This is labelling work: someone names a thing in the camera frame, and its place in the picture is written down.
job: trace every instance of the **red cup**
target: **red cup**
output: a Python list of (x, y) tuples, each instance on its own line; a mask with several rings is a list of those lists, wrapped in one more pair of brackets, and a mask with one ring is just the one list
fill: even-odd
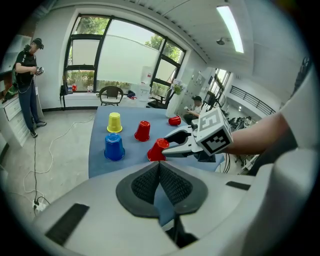
[(181, 117), (180, 116), (175, 116), (175, 117), (171, 117), (169, 118), (169, 125), (172, 126), (178, 126), (181, 124)]
[(140, 142), (146, 142), (150, 138), (149, 132), (150, 123), (147, 121), (141, 121), (139, 123), (138, 129), (136, 130), (136, 133), (134, 134), (134, 137)]
[(169, 142), (164, 138), (158, 138), (153, 147), (146, 154), (149, 161), (164, 161), (166, 157), (162, 154), (162, 150), (169, 147)]

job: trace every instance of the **yellow cup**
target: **yellow cup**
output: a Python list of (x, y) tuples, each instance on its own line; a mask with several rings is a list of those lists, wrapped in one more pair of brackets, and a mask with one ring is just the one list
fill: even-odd
[(117, 112), (112, 112), (109, 115), (109, 123), (106, 128), (110, 133), (120, 133), (122, 131), (120, 114)]

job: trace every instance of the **floor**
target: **floor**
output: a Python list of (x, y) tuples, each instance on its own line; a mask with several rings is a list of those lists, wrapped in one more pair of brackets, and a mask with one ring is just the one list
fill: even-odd
[[(51, 203), (72, 190), (77, 185), (88, 179), (88, 155), (93, 127), (95, 110), (68, 110), (45, 112), (47, 125), (36, 130), (36, 166), (37, 172), (45, 172), (49, 169), (52, 158), (49, 152), (53, 139), (63, 135), (73, 122), (76, 123), (63, 137), (55, 140), (51, 146), (54, 161), (47, 173), (37, 173), (37, 197), (44, 194)], [(35, 189), (34, 149), (35, 140), (30, 136), (23, 148), (7, 151), (2, 166), (8, 172), (6, 191), (12, 206), (17, 209), (25, 221), (31, 222), (38, 214), (34, 213), (32, 201), (35, 192), (26, 193)], [(235, 163), (235, 157), (230, 155), (229, 174), (242, 172), (239, 161)], [(222, 163), (216, 172), (223, 172), (226, 162)]]

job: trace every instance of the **railing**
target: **railing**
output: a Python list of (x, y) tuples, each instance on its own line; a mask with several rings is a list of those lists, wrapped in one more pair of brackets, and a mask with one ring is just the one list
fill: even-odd
[(255, 96), (251, 95), (250, 93), (247, 93), (244, 90), (241, 90), (233, 85), (231, 87), (230, 93), (242, 98), (244, 101), (255, 106), (258, 110), (262, 111), (266, 115), (271, 115), (275, 113), (275, 111), (271, 107), (269, 107), (266, 103), (256, 98)]

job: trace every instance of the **blue table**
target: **blue table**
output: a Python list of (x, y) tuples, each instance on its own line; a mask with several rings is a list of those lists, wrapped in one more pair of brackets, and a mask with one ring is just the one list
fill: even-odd
[[(122, 131), (119, 133), (122, 138), (125, 155), (118, 162), (112, 162), (105, 158), (105, 136), (107, 131), (109, 114), (111, 112), (120, 113)], [(143, 108), (143, 107), (121, 107), (121, 106), (99, 106), (95, 117), (91, 133), (89, 148), (89, 179), (101, 174), (114, 172), (133, 165), (148, 162), (147, 152), (154, 145), (156, 139), (176, 129), (176, 126), (168, 124), (164, 109)], [(146, 142), (137, 141), (134, 137), (140, 121), (145, 120), (150, 123), (150, 139)], [(183, 158), (168, 158), (179, 165), (192, 166), (206, 171), (214, 172), (220, 163), (224, 161), (223, 154), (215, 156), (216, 162), (198, 162), (190, 155)], [(162, 187), (156, 190), (154, 206), (160, 213), (160, 224), (164, 225), (173, 218), (173, 206), (167, 198)]]

